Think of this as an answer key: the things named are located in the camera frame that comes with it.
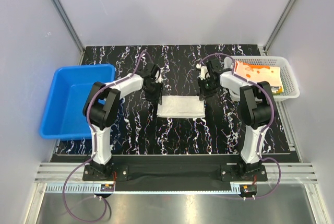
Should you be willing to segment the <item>grey white towel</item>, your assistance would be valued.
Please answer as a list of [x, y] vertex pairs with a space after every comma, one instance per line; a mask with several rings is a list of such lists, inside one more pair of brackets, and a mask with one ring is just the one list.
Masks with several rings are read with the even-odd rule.
[[204, 100], [199, 96], [162, 96], [158, 104], [157, 117], [198, 119], [205, 117]]

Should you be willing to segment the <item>cream orange patterned towel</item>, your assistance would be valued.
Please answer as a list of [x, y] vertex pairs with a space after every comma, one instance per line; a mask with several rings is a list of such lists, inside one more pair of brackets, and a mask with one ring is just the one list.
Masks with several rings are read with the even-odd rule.
[[234, 71], [239, 76], [253, 82], [267, 81], [271, 86], [276, 86], [281, 79], [281, 69], [277, 66], [252, 65], [235, 61]]

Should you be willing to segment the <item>green microfiber towel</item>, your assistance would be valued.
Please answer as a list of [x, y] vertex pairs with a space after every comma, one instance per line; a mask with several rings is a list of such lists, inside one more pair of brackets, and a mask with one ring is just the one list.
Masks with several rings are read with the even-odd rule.
[[277, 85], [275, 86], [275, 94], [281, 94], [284, 92], [284, 85], [281, 79], [277, 82]]

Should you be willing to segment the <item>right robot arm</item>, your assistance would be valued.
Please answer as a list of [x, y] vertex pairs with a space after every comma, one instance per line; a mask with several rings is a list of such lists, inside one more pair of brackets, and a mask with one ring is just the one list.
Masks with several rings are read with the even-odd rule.
[[245, 139], [240, 158], [232, 170], [242, 180], [249, 180], [260, 174], [263, 162], [262, 148], [266, 132], [275, 118], [276, 106], [271, 86], [266, 81], [254, 82], [237, 74], [234, 66], [223, 68], [219, 60], [196, 65], [199, 99], [213, 96], [219, 87], [239, 92], [240, 118], [246, 125]]

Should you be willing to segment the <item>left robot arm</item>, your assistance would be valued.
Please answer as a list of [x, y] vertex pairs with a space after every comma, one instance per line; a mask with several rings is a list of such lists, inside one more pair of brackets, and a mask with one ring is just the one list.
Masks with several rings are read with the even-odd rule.
[[148, 102], [159, 105], [162, 103], [162, 88], [161, 68], [153, 63], [148, 63], [142, 69], [116, 81], [97, 81], [92, 85], [82, 111], [92, 138], [92, 155], [85, 168], [93, 170], [101, 180], [107, 180], [112, 176], [110, 135], [120, 100], [142, 90]]

